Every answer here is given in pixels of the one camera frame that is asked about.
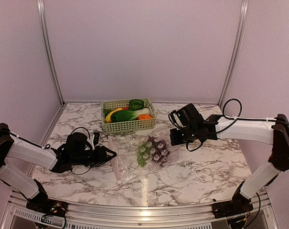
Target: marble tabletop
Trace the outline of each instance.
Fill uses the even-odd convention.
[[[185,104],[153,106],[158,127],[173,128],[168,113]],[[195,105],[204,118],[219,114],[216,105]],[[108,138],[101,129],[101,104],[68,104],[48,141],[57,148],[65,142],[73,129],[86,127],[90,133],[101,133],[100,144],[107,146]],[[128,141],[142,131],[121,134]],[[203,146],[189,152],[185,146],[177,147],[178,157],[167,167],[118,184],[111,164],[92,168],[84,175],[70,171],[52,173],[37,166],[33,178],[42,183],[50,198],[112,206],[177,206],[225,200],[232,197],[238,185],[251,175],[244,155],[236,140],[207,140]],[[85,172],[75,167],[75,173]]]

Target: white wall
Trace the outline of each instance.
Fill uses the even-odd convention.
[[[242,101],[242,116],[283,113],[289,118],[289,1],[249,2],[244,40],[227,98],[232,97]],[[271,154],[271,147],[263,144],[241,141],[240,145],[252,171]],[[276,179],[268,194],[279,228],[289,229],[289,171]]]
[[[46,0],[66,101],[217,103],[240,0]]]
[[[0,1],[0,122],[41,143],[58,109],[36,1]],[[0,221],[10,192],[0,182]]]

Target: bag of grapes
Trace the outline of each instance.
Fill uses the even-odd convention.
[[[108,148],[117,152],[111,165],[119,184],[158,172],[171,165],[178,156],[176,147],[171,146],[170,130],[165,125],[130,135],[110,136]]]

